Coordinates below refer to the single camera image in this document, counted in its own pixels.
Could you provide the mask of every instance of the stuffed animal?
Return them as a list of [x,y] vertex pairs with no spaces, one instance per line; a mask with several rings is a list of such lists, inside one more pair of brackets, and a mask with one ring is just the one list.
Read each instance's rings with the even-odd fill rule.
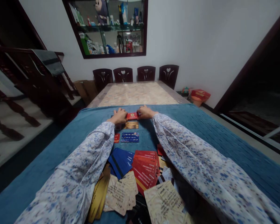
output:
[[98,23],[107,24],[107,5],[105,0],[96,0],[96,16]]

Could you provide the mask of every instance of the floral print sleeve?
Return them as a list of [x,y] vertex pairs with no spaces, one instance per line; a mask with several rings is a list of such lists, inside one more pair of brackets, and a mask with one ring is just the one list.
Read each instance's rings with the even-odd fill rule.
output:
[[213,205],[218,217],[237,223],[280,223],[280,209],[233,160],[166,115],[156,114],[152,120],[175,168]]
[[114,124],[103,122],[56,167],[16,223],[84,223],[113,143]]

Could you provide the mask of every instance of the blue blanket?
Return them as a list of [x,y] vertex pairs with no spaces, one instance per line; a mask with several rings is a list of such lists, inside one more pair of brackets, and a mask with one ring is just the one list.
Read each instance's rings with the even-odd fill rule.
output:
[[[257,149],[217,123],[193,104],[151,105],[210,143],[226,157],[241,166],[254,183],[280,207],[280,166]],[[61,163],[118,107],[83,109],[78,116],[33,160],[29,166],[0,194],[0,223],[13,223],[34,199],[35,193]],[[139,106],[122,106],[135,112]],[[118,143],[116,147],[135,150],[156,150],[157,137],[151,120],[139,122],[139,143]],[[100,223],[124,223],[115,212],[104,212]]]

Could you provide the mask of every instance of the shelf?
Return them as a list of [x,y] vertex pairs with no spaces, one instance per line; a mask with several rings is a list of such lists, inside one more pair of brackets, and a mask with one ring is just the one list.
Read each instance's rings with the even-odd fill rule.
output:
[[144,28],[144,24],[134,24],[131,26],[127,25],[106,25],[106,26],[78,26],[78,31],[84,33],[94,33],[94,32],[101,32],[101,31],[140,31]]

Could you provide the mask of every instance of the sleeve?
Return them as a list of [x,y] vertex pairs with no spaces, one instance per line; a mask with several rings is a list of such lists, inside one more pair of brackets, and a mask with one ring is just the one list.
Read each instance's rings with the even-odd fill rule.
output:
[[103,122],[61,163],[15,223],[84,223],[94,187],[114,143]]
[[168,158],[216,210],[237,223],[280,223],[280,208],[264,195],[233,160],[166,115],[153,117]]

